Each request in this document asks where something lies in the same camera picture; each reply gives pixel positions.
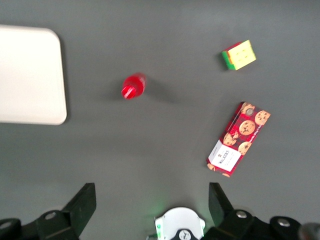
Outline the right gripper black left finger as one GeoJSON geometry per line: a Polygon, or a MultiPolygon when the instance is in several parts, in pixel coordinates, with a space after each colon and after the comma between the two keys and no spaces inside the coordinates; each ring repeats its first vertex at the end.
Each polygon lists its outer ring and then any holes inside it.
{"type": "Polygon", "coordinates": [[[0,220],[2,240],[78,240],[97,207],[96,187],[86,183],[61,209],[22,225],[18,218],[0,220]]]}

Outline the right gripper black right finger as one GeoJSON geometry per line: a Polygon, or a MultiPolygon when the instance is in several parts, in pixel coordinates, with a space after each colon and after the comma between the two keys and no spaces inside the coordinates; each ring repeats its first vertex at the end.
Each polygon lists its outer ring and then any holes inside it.
{"type": "Polygon", "coordinates": [[[214,226],[206,240],[298,240],[301,224],[293,218],[274,216],[268,223],[243,209],[235,209],[217,182],[208,188],[208,207],[214,226]]]}

